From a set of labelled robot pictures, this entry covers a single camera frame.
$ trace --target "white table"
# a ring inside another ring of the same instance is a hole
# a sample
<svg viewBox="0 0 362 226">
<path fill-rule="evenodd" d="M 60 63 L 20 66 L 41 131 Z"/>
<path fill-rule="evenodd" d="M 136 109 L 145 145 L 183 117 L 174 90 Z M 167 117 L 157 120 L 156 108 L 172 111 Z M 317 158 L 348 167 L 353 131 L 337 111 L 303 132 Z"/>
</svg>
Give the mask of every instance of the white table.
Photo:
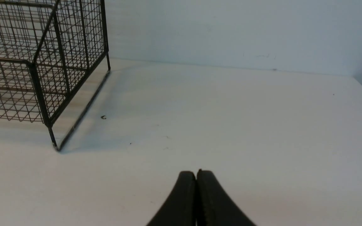
<svg viewBox="0 0 362 226">
<path fill-rule="evenodd" d="M 143 226 L 178 172 L 199 168 L 258 226 L 362 225 L 362 86 L 353 78 L 112 64 L 64 153 L 43 125 L 0 121 L 0 226 Z M 63 133 L 104 71 L 57 121 Z"/>
</svg>

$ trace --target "cage leg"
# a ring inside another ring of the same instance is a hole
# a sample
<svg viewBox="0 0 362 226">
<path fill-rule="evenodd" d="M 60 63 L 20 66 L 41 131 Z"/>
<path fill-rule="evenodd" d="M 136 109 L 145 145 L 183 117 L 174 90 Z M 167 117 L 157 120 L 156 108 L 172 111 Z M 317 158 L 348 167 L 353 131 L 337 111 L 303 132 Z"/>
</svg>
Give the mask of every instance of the cage leg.
<svg viewBox="0 0 362 226">
<path fill-rule="evenodd" d="M 107 53 L 107 67 L 108 67 L 108 70 L 111 70 L 111 65 L 110 65 L 110 58 L 108 56 L 108 53 Z"/>
<path fill-rule="evenodd" d="M 48 128 L 48 132 L 50 133 L 51 142 L 53 143 L 54 149 L 55 149 L 56 151 L 59 151 L 59 150 L 58 150 L 58 146 L 57 146 L 57 142 L 56 142 L 56 140 L 55 140 L 53 128 L 49 127 L 49 128 Z"/>
<path fill-rule="evenodd" d="M 68 142 L 68 140 L 70 139 L 70 137 L 72 136 L 72 134 L 75 132 L 76 128 L 79 126 L 79 124 L 82 122 L 84 116 L 86 115 L 87 111 L 89 110 L 89 108 L 92 106 L 93 102 L 95 101 L 96 97 L 98 96 L 99 92 L 101 91 L 101 89 L 103 88 L 104 84 L 106 83 L 108 77 L 110 75 L 110 71 L 107 71 L 106 75 L 104 76 L 104 78 L 102 79 L 101 83 L 99 84 L 99 87 L 97 87 L 95 93 L 93 94 L 92 98 L 89 100 L 89 102 L 87 103 L 86 107 L 83 109 L 82 113 L 79 115 L 78 119 L 76 120 L 76 122 L 73 124 L 73 126 L 71 127 L 71 129 L 66 133 L 65 137 L 62 139 L 62 142 L 60 143 L 59 146 L 57 146 L 57 143 L 55 142 L 55 137 L 54 137 L 54 133 L 52 132 L 52 129 L 50 130 L 50 128 L 48 129 L 50 132 L 50 136 L 51 136 L 51 140 L 53 142 L 53 146 L 55 148 L 55 150 L 57 152 L 61 152 L 62 148 L 65 146 L 65 144 Z"/>
</svg>

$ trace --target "wire basket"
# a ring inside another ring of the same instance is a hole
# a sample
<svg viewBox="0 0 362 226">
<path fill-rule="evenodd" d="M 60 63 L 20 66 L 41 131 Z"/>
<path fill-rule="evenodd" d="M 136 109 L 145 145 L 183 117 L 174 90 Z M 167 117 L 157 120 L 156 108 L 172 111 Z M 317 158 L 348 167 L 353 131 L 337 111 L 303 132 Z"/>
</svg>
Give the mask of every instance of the wire basket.
<svg viewBox="0 0 362 226">
<path fill-rule="evenodd" d="M 58 147 L 52 126 L 104 57 L 104 0 L 0 0 L 0 119 L 43 122 L 60 150 L 73 130 Z"/>
</svg>

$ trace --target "metal wire grid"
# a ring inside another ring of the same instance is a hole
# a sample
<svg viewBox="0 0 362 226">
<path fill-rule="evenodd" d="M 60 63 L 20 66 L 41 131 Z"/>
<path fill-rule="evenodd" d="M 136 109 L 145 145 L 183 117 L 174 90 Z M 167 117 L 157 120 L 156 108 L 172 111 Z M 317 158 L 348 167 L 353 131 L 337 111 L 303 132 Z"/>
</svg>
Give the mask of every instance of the metal wire grid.
<svg viewBox="0 0 362 226">
<path fill-rule="evenodd" d="M 45 27 L 51 12 L 49 7 L 0 4 L 0 57 L 32 61 L 39 49 L 35 63 L 50 118 L 104 52 L 99 0 L 61 1 L 56 23 Z M 46 37 L 38 47 L 44 30 Z M 1 118 L 42 121 L 25 64 L 0 62 Z"/>
<path fill-rule="evenodd" d="M 4 89 L 0 88 L 0 119 L 42 121 L 39 106 L 32 91 L 33 87 L 27 79 L 27 74 L 28 68 L 24 64 L 0 62 L 0 87 L 4 87 Z M 15 89 L 18 83 L 23 87 L 23 90 Z"/>
</svg>

